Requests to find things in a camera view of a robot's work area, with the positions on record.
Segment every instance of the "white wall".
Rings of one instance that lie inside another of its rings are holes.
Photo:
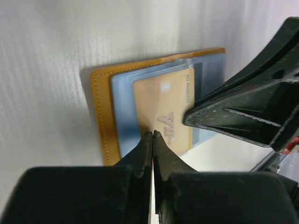
[[[225,47],[228,79],[296,15],[297,0],[2,0],[0,210],[29,167],[101,164],[91,67]],[[204,145],[186,155],[200,170],[247,170],[265,153]]]

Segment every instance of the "gold card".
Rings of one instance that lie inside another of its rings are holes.
[[[133,87],[141,135],[158,130],[173,152],[187,152],[192,147],[192,127],[182,120],[194,107],[194,69],[139,80]]]

